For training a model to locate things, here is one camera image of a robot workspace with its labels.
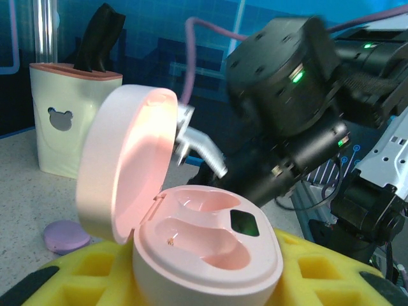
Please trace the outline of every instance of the pink cable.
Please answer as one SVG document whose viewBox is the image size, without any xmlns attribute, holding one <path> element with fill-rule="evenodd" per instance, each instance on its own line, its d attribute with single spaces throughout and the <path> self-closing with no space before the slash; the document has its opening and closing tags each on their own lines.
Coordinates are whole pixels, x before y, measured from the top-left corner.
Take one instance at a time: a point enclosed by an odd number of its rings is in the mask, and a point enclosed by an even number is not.
<svg viewBox="0 0 408 306">
<path fill-rule="evenodd" d="M 366 24 L 367 22 L 374 22 L 382 19 L 387 19 L 402 14 L 408 13 L 408 4 L 401 5 L 390 10 L 381 11 L 379 13 L 367 15 L 365 17 L 357 18 L 344 22 L 343 24 L 335 25 L 334 27 L 329 28 L 329 32 L 335 33 L 348 29 L 350 27 L 359 26 L 361 24 Z M 190 17 L 186 20 L 186 52 L 187 52 L 187 71 L 186 71 L 186 80 L 184 81 L 183 93 L 181 96 L 181 103 L 188 104 L 190 102 L 191 94 L 193 93 L 194 81 L 196 78 L 196 36 L 194 33 L 194 25 L 200 25 L 206 27 L 214 32 L 233 38 L 234 40 L 243 41 L 248 36 L 237 34 L 219 27 L 218 25 L 212 24 L 211 22 L 204 21 L 197 17 Z"/>
</svg>

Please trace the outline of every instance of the yellow foam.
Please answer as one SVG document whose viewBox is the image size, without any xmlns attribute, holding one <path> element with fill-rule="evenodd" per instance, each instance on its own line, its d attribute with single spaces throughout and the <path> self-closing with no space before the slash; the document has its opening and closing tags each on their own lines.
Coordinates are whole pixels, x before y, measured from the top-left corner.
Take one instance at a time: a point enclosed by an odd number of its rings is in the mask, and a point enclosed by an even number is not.
<svg viewBox="0 0 408 306">
<path fill-rule="evenodd" d="M 275 230 L 284 271 L 266 306 L 389 306 L 359 275 L 376 269 Z M 132 244 L 101 242 L 46 266 L 60 270 L 24 306 L 147 306 L 136 288 Z"/>
</svg>

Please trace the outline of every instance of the green led light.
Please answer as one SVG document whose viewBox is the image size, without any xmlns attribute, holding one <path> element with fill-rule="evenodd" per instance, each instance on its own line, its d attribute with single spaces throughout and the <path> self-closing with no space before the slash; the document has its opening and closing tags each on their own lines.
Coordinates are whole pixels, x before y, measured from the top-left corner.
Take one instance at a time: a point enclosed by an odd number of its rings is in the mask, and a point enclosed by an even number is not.
<svg viewBox="0 0 408 306">
<path fill-rule="evenodd" d="M 305 72 L 301 71 L 299 72 L 297 75 L 295 75 L 295 77 L 292 79 L 293 83 L 297 83 L 300 81 L 300 79 L 304 76 Z"/>
</svg>

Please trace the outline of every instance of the earbud case display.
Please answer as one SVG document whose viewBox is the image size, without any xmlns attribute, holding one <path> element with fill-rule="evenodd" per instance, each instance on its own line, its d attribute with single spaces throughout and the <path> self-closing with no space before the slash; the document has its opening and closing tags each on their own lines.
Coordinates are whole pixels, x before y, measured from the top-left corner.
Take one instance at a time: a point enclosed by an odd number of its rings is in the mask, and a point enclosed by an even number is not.
<svg viewBox="0 0 408 306">
<path fill-rule="evenodd" d="M 89 130 L 76 204 L 91 235 L 133 240 L 133 271 L 149 305 L 263 306 L 283 260 L 262 211 L 207 186 L 161 191 L 177 127 L 168 89 L 125 85 Z"/>
</svg>

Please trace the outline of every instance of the countertop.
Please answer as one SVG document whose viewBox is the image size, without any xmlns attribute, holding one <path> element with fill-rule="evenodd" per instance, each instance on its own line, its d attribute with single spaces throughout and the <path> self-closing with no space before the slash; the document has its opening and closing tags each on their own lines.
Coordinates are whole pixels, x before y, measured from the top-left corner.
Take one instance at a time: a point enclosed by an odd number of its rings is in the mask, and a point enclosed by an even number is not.
<svg viewBox="0 0 408 306">
<path fill-rule="evenodd" d="M 172 163 L 163 188 L 185 184 L 197 171 L 196 166 Z M 40 171 L 35 130 L 0 140 L 0 295 L 57 258 L 46 249 L 42 234 L 51 222 L 78 221 L 75 183 Z M 284 204 L 291 205 L 290 199 Z M 294 212 L 281 210 L 274 203 L 262 209 L 273 227 L 303 236 Z"/>
</svg>

